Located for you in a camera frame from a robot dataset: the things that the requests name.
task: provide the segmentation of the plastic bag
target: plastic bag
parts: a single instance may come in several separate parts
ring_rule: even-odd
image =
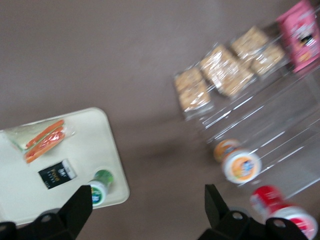
[[[320,56],[320,33],[314,9],[302,0],[277,18],[282,40],[297,72]]]
[[[287,60],[281,61],[286,55],[283,49],[271,43],[267,35],[256,26],[233,41],[231,48],[244,65],[260,77],[266,77],[288,63]]]
[[[199,69],[191,67],[177,74],[174,79],[180,106],[187,119],[213,108],[207,85]]]
[[[27,163],[31,163],[65,137],[75,133],[63,119],[45,120],[4,130],[8,139],[23,154]]]
[[[199,66],[209,83],[228,97],[236,96],[254,80],[254,73],[223,45],[217,45],[200,61]]]

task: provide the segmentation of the yogurt cup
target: yogurt cup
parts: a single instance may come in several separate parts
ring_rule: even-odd
[[[109,193],[109,187],[114,178],[111,172],[107,170],[97,171],[94,178],[88,182],[91,186],[92,205],[99,206],[102,204]]]
[[[226,178],[235,184],[244,184],[254,179],[260,172],[260,158],[246,149],[235,149],[222,162]]]
[[[251,195],[250,203],[265,221],[269,218],[290,220],[309,240],[312,240],[318,232],[318,223],[314,217],[303,208],[285,201],[275,186],[259,187]]]
[[[218,163],[221,163],[224,158],[234,150],[240,148],[240,142],[236,139],[226,139],[220,142],[213,151],[213,156]]]

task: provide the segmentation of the white tray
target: white tray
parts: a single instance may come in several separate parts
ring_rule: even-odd
[[[95,172],[109,170],[114,176],[105,202],[94,207],[121,204],[129,197],[128,183],[120,162],[106,114],[99,108],[53,117],[63,118],[75,128],[75,135],[27,164],[0,131],[0,222],[17,225],[32,222],[41,213],[61,208]],[[68,159],[75,179],[47,189],[38,171]]]

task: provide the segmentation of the floor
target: floor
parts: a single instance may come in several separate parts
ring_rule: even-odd
[[[4,1],[0,129],[88,107],[106,112],[130,197],[94,210],[79,240],[195,240],[209,227],[204,187],[212,183],[229,206],[258,217],[184,121],[173,76],[296,2]],[[292,199],[318,220],[311,196],[319,191],[316,183]]]

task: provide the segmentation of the black card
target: black card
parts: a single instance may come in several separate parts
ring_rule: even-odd
[[[77,176],[67,159],[38,173],[48,189],[64,184]]]

